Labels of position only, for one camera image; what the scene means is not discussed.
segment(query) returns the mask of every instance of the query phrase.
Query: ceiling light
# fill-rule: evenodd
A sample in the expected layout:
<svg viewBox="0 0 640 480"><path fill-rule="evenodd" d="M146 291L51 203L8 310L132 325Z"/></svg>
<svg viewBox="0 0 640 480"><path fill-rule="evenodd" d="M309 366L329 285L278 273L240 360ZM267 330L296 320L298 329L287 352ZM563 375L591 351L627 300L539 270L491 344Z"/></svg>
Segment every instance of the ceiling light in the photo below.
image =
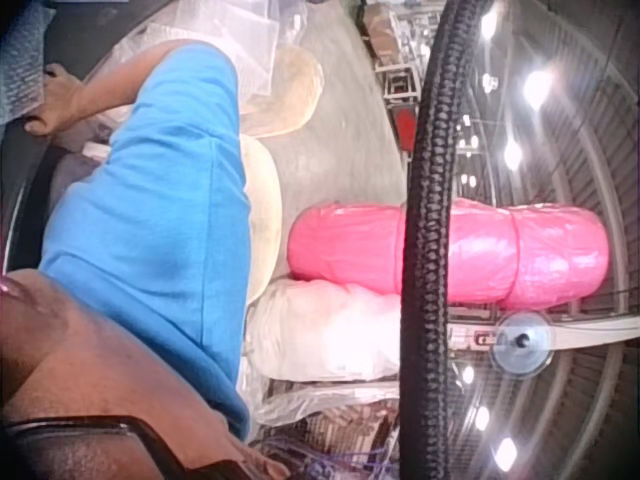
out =
<svg viewBox="0 0 640 480"><path fill-rule="evenodd" d="M551 90L551 74L548 72L536 71L530 73L527 81L524 82L524 98L529 105L537 112L546 100Z"/></svg>
<svg viewBox="0 0 640 480"><path fill-rule="evenodd" d="M500 82L498 81L498 77L492 77L488 73L482 75L482 88L484 90L484 93L489 94L492 91L496 90L499 83Z"/></svg>
<svg viewBox="0 0 640 480"><path fill-rule="evenodd" d="M466 176L467 176L466 174L463 175L463 177L465 177L465 181L462 183L467 183ZM462 371L462 381L467 385L471 385L473 383L473 377L475 377L475 375L476 375L476 372L473 370L473 367L471 365L467 365L466 367L464 367L464 370Z"/></svg>
<svg viewBox="0 0 640 480"><path fill-rule="evenodd" d="M522 149L514 140L509 140L504 149L504 161L509 170L516 171L522 161Z"/></svg>
<svg viewBox="0 0 640 480"><path fill-rule="evenodd" d="M508 472L516 461L517 456L518 449L516 448L516 444L513 443L511 438L505 438L500 442L500 446L494 454L494 459L500 470Z"/></svg>
<svg viewBox="0 0 640 480"><path fill-rule="evenodd" d="M496 26L498 25L498 14L495 9L491 10L484 17L482 17L482 23L480 24L480 31L485 40L491 39L493 34L496 33Z"/></svg>
<svg viewBox="0 0 640 480"><path fill-rule="evenodd" d="M476 428L484 432L487 425L489 425L490 418L489 409L487 407L480 407L476 413Z"/></svg>

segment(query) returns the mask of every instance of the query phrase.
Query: finger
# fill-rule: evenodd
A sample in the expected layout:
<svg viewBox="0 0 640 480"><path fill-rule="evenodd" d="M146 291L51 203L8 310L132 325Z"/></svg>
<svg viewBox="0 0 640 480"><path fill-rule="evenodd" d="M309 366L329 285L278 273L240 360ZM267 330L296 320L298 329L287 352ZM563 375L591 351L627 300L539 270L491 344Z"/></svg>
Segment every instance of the finger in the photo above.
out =
<svg viewBox="0 0 640 480"><path fill-rule="evenodd" d="M51 63L44 67L44 71L52 77L60 77L66 75L67 71L59 63Z"/></svg>
<svg viewBox="0 0 640 480"><path fill-rule="evenodd" d="M47 124L40 119L27 122L24 129L31 135L47 135L49 133Z"/></svg>

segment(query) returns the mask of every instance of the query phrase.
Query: clear plastic sheet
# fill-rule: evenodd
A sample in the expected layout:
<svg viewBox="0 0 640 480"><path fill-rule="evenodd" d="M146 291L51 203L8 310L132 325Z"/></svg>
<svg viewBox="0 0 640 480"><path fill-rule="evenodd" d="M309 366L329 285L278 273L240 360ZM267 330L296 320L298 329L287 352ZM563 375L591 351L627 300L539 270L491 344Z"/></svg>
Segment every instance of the clear plastic sheet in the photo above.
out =
<svg viewBox="0 0 640 480"><path fill-rule="evenodd" d="M218 35L199 33L177 27L170 27L158 23L150 23L139 34L125 38L113 49L111 58L105 65L104 71L122 64L139 52L158 45L167 40L194 39L210 43L220 49L234 64L238 74L238 99L240 102L248 100L253 94L264 91L267 82L266 73L256 62L246 55L242 47L224 32Z"/></svg>
<svg viewBox="0 0 640 480"><path fill-rule="evenodd" d="M277 427L333 408L367 405L400 398L397 381L304 386L265 398L269 380L246 357L240 364L237 390L256 424Z"/></svg>
<svg viewBox="0 0 640 480"><path fill-rule="evenodd" d="M0 48L0 125L24 115L43 100L44 33L55 10L33 2Z"/></svg>
<svg viewBox="0 0 640 480"><path fill-rule="evenodd" d="M244 4L263 11L259 2L236 0L236 4ZM276 45L280 24L276 20L252 13L219 0L182 0L178 5L175 26L184 30L204 34L222 41L216 45L225 53L228 42L235 44L234 56L242 54L247 57L236 64L229 55L236 69L238 78L250 78L252 94L269 95L271 93L271 76L275 60Z"/></svg>

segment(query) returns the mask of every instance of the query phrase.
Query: pink plastic wrap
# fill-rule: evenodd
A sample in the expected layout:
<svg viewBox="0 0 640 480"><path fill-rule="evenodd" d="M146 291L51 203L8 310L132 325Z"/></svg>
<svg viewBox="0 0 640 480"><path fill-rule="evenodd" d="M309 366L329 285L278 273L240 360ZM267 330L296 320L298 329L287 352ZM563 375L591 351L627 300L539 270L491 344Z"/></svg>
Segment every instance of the pink plastic wrap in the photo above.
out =
<svg viewBox="0 0 640 480"><path fill-rule="evenodd" d="M314 207L291 229L289 267L301 279L355 283L399 293L405 214L401 207ZM598 218L575 207L496 209L454 201L449 302L546 308L593 293L609 248Z"/></svg>
<svg viewBox="0 0 640 480"><path fill-rule="evenodd" d="M607 274L609 242L595 214L555 205L508 210L518 232L520 261L502 306L542 309L598 289Z"/></svg>
<svg viewBox="0 0 640 480"><path fill-rule="evenodd" d="M379 293L402 288L404 212L380 205L312 207L289 234L289 268L302 280L355 283Z"/></svg>

